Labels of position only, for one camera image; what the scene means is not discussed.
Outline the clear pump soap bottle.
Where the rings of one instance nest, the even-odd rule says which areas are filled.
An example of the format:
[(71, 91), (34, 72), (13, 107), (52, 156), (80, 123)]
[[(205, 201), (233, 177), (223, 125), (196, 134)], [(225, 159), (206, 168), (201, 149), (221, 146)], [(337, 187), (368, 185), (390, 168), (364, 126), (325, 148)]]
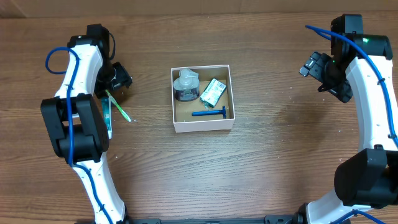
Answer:
[(173, 82), (175, 99), (178, 101), (193, 101), (200, 96), (200, 81), (198, 73), (184, 68), (179, 71), (179, 77)]

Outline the green white soap bar packet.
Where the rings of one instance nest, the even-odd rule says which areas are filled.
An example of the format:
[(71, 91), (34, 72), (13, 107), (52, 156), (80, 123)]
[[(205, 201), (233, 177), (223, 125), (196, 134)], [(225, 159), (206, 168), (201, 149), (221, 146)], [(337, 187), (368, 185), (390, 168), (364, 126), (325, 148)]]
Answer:
[(224, 83), (213, 78), (200, 95), (200, 101), (205, 105), (205, 108), (214, 108), (226, 89), (227, 86)]

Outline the blue disposable razor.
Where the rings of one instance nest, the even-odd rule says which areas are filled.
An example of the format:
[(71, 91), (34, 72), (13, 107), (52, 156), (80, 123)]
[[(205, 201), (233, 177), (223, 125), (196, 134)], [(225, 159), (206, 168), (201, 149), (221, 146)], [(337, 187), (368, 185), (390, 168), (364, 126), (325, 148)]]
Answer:
[(211, 116), (221, 114), (223, 119), (226, 119), (226, 107), (223, 106), (220, 110), (206, 110), (206, 111), (194, 111), (192, 116)]

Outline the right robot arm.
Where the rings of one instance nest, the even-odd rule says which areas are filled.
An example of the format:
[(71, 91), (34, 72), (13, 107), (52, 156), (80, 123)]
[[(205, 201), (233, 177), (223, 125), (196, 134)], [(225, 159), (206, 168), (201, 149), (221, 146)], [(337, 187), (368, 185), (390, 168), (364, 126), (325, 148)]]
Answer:
[(397, 204), (397, 100), (392, 48), (385, 35), (366, 34), (359, 14), (343, 14), (330, 28), (315, 28), (330, 41), (330, 54), (314, 52), (300, 69), (343, 103), (355, 101), (358, 152), (340, 164), (334, 186), (303, 204), (291, 223), (349, 223), (356, 215)]

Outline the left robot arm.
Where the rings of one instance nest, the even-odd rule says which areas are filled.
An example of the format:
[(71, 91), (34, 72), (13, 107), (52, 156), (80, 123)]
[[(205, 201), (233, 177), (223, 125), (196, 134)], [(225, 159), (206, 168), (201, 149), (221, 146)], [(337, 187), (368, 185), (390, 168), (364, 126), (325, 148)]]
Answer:
[(54, 152), (79, 176), (94, 210), (94, 223), (129, 223), (109, 170), (108, 127), (95, 98), (129, 87), (132, 78), (112, 61), (115, 39), (101, 24), (88, 25), (86, 34), (71, 37), (49, 55), (59, 51), (69, 54), (62, 85), (40, 106)]

